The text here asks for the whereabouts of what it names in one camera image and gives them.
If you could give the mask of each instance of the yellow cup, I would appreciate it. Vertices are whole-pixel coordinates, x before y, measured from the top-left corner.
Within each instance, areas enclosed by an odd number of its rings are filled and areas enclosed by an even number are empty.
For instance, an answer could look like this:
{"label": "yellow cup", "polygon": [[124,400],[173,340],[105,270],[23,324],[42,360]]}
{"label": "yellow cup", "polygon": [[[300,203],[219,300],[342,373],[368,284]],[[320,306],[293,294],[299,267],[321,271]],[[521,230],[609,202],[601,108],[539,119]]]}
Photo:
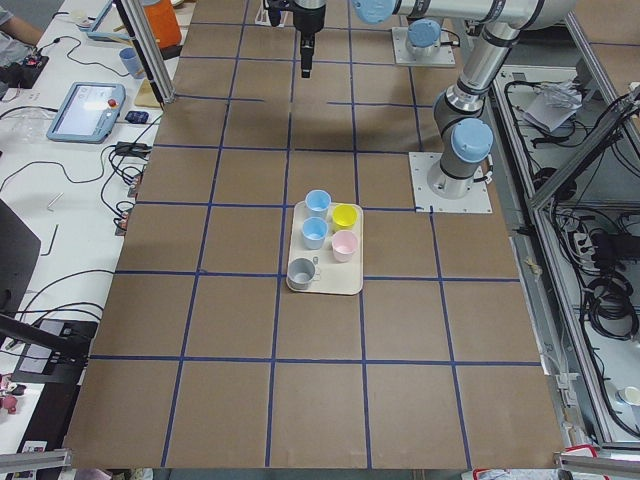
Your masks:
{"label": "yellow cup", "polygon": [[333,209],[333,231],[351,230],[358,220],[358,211],[353,205],[338,205]]}

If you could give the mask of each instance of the pink cup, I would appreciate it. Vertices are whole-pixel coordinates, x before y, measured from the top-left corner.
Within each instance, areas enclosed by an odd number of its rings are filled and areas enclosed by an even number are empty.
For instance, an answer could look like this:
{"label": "pink cup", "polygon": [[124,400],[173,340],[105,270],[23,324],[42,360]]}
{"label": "pink cup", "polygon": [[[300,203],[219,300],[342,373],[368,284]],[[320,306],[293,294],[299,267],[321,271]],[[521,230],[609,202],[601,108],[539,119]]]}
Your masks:
{"label": "pink cup", "polygon": [[358,250],[360,241],[351,230],[340,230],[331,240],[334,258],[341,263],[348,262]]}

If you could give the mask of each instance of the white table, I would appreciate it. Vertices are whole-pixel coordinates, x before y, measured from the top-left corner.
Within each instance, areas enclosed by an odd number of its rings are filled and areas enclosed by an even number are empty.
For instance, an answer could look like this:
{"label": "white table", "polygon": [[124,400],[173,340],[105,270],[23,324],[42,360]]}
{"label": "white table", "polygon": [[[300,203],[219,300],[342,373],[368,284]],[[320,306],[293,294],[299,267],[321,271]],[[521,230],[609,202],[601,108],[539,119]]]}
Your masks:
{"label": "white table", "polygon": [[[82,9],[89,16],[96,16],[104,7],[105,0],[66,0],[61,11]],[[188,25],[193,13],[193,3],[186,3],[176,10],[180,25]],[[46,30],[39,46],[51,43],[61,36],[73,36],[82,41],[82,45],[72,54],[82,61],[99,61],[119,72],[125,72],[118,52],[124,45],[113,42],[90,40],[67,16],[56,17]],[[100,66],[84,66],[72,62],[67,52],[76,45],[69,39],[44,49],[43,54],[50,57],[48,65],[31,90],[23,90],[20,95],[8,103],[0,103],[0,114],[10,108],[23,105],[41,105],[59,108],[71,84],[76,81],[120,83],[126,89],[127,99],[122,114],[111,135],[103,144],[56,143],[46,139],[44,132],[51,120],[43,119],[39,110],[21,110],[17,118],[0,121],[0,182],[20,167],[35,160],[55,161],[63,164],[73,179],[95,178],[101,171],[101,150],[116,141],[133,141],[146,128],[145,125],[131,125],[124,122],[124,115],[132,109],[150,113],[149,122],[156,119],[160,109],[137,108],[133,100],[141,80],[132,77],[121,78]],[[169,73],[173,75],[178,60],[166,62]],[[5,96],[9,99],[15,93],[10,90]],[[148,145],[153,144],[157,125],[149,129],[140,139]],[[107,163],[102,179],[87,184],[69,183],[59,167],[53,165],[34,165],[14,177],[0,198],[6,202],[27,226],[40,238],[41,253],[51,244],[53,232],[58,226],[55,242],[48,256],[41,256],[29,284],[30,291],[39,291],[44,285],[65,275],[89,269],[113,271],[120,255],[122,237],[114,235],[114,214],[100,201],[100,190],[111,173]],[[110,205],[125,200],[128,187],[115,176],[105,191],[105,199]],[[47,205],[58,195],[62,197],[47,210]],[[69,279],[59,286],[47,290],[32,305],[32,309],[50,308],[68,302],[87,301],[104,305],[111,285],[111,275],[94,273]],[[27,294],[22,303],[32,298]],[[34,321],[36,315],[27,317]],[[17,358],[0,353],[0,372],[13,371]],[[31,415],[38,402],[43,385],[29,384],[23,397],[19,398],[18,413],[8,415],[0,412],[0,454],[15,453],[24,435]]]}

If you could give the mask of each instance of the small red object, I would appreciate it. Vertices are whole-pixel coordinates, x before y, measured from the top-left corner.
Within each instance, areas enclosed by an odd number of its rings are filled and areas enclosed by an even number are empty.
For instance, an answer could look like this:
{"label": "small red object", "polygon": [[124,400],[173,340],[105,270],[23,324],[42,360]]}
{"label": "small red object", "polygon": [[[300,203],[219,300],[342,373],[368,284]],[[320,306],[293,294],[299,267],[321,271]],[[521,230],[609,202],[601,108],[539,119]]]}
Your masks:
{"label": "small red object", "polygon": [[13,395],[7,395],[2,399],[2,408],[5,408],[11,415],[16,413],[16,405],[18,405],[18,399]]}

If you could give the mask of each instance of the gray cup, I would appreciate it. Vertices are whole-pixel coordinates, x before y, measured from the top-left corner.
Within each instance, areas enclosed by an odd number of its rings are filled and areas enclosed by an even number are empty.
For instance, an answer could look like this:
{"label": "gray cup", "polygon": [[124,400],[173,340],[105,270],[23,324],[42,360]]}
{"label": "gray cup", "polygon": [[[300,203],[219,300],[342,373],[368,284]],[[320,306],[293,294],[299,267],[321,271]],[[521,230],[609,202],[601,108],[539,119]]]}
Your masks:
{"label": "gray cup", "polygon": [[120,50],[120,60],[122,60],[122,64],[133,78],[144,78],[144,68],[142,68],[140,58],[135,49],[129,47]]}
{"label": "gray cup", "polygon": [[289,264],[287,270],[287,285],[292,290],[307,290],[313,277],[316,275],[316,266],[306,258],[296,258]]}

